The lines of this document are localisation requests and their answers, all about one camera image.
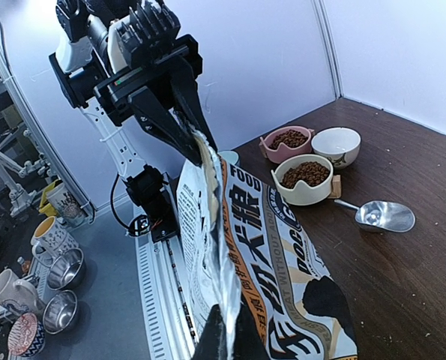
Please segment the front aluminium rail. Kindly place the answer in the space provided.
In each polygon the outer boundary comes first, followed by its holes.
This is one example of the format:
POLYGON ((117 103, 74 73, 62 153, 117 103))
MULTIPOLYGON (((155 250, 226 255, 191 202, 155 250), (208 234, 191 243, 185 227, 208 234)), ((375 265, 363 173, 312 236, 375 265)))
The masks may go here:
POLYGON ((190 305, 189 281, 179 237, 154 243, 135 239, 146 337, 152 359, 191 359, 199 335, 190 305))

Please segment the patterned mug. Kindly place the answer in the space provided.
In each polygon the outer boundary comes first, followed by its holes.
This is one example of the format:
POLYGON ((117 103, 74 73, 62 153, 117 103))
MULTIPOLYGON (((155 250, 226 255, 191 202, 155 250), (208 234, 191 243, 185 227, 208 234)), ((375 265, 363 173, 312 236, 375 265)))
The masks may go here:
POLYGON ((33 257, 47 268, 50 268, 59 256, 75 248, 79 248, 78 242, 55 216, 43 220, 31 238, 33 257))

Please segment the left metal frame post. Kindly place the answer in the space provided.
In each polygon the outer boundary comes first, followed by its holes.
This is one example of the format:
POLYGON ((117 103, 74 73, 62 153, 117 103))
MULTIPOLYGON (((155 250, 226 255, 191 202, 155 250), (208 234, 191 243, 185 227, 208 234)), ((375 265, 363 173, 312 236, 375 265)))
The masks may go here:
POLYGON ((325 3, 322 0, 314 0, 313 7, 328 60, 334 95, 336 99, 339 99, 343 97, 343 83, 341 80, 340 66, 337 59, 336 47, 331 33, 331 26, 325 8, 325 3))

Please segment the light blue ceramic bowl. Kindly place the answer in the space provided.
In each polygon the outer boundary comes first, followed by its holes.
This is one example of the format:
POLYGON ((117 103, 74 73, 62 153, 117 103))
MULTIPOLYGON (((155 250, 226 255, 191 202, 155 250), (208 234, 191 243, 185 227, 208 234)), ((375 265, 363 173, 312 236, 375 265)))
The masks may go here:
POLYGON ((227 163, 239 166, 240 165, 240 157, 236 151, 220 151, 219 156, 222 157, 227 163))

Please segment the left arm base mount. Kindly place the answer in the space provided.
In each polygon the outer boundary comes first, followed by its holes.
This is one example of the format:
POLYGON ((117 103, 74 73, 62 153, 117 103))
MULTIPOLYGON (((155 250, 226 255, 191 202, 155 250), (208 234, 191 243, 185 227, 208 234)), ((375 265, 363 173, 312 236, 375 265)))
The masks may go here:
POLYGON ((126 236, 148 236, 152 243, 158 243, 179 235, 178 222, 172 210, 162 217, 151 219, 141 207, 133 209, 136 211, 135 218, 128 225, 126 236))

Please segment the white ceramic bowl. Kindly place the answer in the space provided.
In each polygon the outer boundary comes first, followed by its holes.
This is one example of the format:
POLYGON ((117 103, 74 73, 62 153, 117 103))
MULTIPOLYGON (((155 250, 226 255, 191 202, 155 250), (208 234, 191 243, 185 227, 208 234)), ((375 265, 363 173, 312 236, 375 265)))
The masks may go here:
POLYGON ((361 135, 351 128, 331 127, 319 131, 311 140, 315 154, 327 158, 336 170, 353 164, 361 147, 361 135))

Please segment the pink pet bowl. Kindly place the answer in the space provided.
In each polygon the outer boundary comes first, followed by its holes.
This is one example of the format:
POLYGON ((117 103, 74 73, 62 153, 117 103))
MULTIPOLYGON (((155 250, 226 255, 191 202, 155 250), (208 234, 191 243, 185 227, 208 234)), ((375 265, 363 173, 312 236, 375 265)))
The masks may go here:
POLYGON ((301 126, 281 127, 266 137, 261 137, 259 149, 274 164, 280 164, 297 155, 312 151, 311 139, 315 131, 301 126))

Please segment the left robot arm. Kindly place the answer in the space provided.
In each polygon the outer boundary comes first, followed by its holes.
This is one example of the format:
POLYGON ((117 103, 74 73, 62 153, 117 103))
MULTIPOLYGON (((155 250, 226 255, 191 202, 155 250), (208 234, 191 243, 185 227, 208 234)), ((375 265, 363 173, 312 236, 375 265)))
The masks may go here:
POLYGON ((166 180, 131 145, 123 124, 201 164, 194 131, 212 140, 198 95, 199 45, 180 35, 163 1, 58 1, 63 36, 49 62, 67 101, 97 128, 133 204, 143 210, 127 234, 160 241, 178 233, 166 180))

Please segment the cream pet bowl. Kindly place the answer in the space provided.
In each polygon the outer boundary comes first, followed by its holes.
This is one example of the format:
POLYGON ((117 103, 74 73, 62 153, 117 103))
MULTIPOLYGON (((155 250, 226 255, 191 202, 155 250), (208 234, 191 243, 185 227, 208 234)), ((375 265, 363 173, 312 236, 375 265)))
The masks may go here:
POLYGON ((291 157, 273 169, 271 176, 281 197, 294 206, 314 205, 333 191, 334 167, 317 154, 291 157))

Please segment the steel bowl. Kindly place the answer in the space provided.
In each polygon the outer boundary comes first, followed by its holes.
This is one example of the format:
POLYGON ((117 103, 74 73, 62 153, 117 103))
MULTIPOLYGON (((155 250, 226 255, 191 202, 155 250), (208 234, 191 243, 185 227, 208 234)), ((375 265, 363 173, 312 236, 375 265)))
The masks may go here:
POLYGON ((79 319, 79 301, 72 290, 54 295, 43 312, 43 327, 50 335, 70 332, 79 319))
POLYGON ((74 290, 82 283, 85 273, 83 251, 79 248, 70 249, 54 261, 49 269, 46 283, 53 291, 74 290))

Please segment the tall patterned cup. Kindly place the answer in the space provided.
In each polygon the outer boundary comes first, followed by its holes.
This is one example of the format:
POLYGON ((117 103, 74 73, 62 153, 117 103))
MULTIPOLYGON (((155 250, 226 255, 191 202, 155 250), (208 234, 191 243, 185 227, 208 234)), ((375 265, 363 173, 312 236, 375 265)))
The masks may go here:
POLYGON ((71 227, 77 227, 85 220, 85 212, 64 183, 57 185, 47 193, 49 203, 71 227))

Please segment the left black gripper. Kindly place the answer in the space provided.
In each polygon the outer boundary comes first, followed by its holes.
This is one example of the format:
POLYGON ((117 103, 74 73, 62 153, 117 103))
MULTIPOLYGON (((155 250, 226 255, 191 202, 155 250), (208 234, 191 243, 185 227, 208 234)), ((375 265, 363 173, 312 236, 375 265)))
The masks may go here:
POLYGON ((112 123, 121 126, 135 115, 140 127, 170 145, 194 165, 202 164, 192 128, 213 149, 216 142, 205 120, 197 89, 202 74, 199 44, 190 34, 175 41, 173 51, 151 67, 119 71, 94 87, 94 96, 112 123), (182 116, 178 123, 168 109, 182 116))

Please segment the metal food scoop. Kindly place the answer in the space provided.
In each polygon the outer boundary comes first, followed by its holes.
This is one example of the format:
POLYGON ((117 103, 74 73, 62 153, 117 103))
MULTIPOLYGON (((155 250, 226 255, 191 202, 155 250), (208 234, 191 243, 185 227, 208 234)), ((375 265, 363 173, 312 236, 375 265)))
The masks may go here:
POLYGON ((355 222, 365 231, 373 233, 407 233, 416 224, 414 212, 398 202, 372 200, 361 206, 352 205, 341 199, 334 203, 355 211, 355 222))

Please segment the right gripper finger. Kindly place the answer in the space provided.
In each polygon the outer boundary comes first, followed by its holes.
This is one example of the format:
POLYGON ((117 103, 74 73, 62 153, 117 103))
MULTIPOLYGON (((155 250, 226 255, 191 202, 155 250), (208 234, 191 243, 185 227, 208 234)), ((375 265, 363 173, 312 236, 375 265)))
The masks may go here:
POLYGON ((211 308, 208 320, 192 356, 193 360, 213 359, 269 359, 260 340, 256 324, 246 304, 242 304, 236 322, 236 337, 232 355, 228 358, 226 347, 226 327, 219 305, 211 308))

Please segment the pet food bag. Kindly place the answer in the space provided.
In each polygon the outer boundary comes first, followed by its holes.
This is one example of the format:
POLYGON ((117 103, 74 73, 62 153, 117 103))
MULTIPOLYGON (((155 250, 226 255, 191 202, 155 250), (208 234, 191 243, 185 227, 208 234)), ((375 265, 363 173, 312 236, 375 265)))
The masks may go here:
POLYGON ((219 305, 229 358, 246 304, 269 359, 356 359, 346 297, 290 207, 193 135, 202 164, 184 163, 176 199, 199 337, 219 305))

